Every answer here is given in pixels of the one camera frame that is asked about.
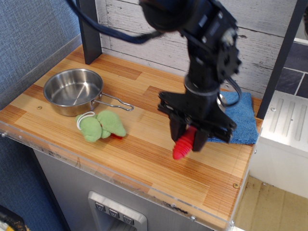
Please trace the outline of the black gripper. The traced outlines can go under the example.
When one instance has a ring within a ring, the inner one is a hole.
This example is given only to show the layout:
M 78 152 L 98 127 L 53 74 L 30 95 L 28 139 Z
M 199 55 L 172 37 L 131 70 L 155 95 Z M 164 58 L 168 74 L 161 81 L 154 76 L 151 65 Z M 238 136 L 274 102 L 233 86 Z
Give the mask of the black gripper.
M 220 108 L 217 97 L 220 84 L 206 84 L 204 88 L 186 81 L 184 93 L 162 91 L 158 110 L 169 116 L 171 138 L 176 142 L 194 126 L 197 131 L 192 145 L 193 152 L 199 152 L 208 138 L 230 142 L 237 125 Z

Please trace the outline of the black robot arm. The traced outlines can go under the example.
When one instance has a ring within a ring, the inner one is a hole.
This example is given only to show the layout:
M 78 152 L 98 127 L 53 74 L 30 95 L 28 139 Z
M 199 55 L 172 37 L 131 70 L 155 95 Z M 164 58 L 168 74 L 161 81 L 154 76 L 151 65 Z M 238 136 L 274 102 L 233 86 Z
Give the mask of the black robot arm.
M 237 126 L 222 111 L 220 86 L 227 81 L 241 92 L 232 79 L 241 64 L 236 20 L 216 0 L 142 0 L 140 5 L 146 21 L 157 31 L 177 31 L 187 39 L 190 66 L 185 92 L 159 94 L 158 108 L 169 116 L 172 140 L 193 127 L 194 152 L 210 137 L 229 142 Z

